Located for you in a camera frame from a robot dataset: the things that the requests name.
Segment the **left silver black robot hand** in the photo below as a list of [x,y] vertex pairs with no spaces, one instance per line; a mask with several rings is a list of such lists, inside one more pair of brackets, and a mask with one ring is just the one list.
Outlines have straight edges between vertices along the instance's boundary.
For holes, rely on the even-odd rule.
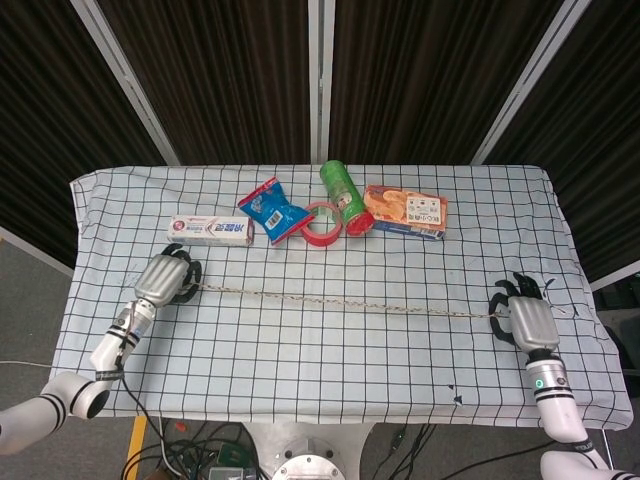
[[202,265],[179,243],[171,243],[155,255],[134,287],[137,298],[156,308],[188,303],[199,289]]

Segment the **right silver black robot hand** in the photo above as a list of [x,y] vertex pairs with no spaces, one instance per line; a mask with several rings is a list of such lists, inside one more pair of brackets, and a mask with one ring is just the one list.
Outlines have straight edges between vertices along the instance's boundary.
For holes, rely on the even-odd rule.
[[[495,282],[503,292],[495,293],[489,301],[490,327],[493,335],[503,342],[517,346],[531,361],[552,357],[559,345],[559,335],[551,306],[543,299],[534,279],[514,272],[518,286],[507,279]],[[509,311],[511,331],[500,326],[497,307]]]

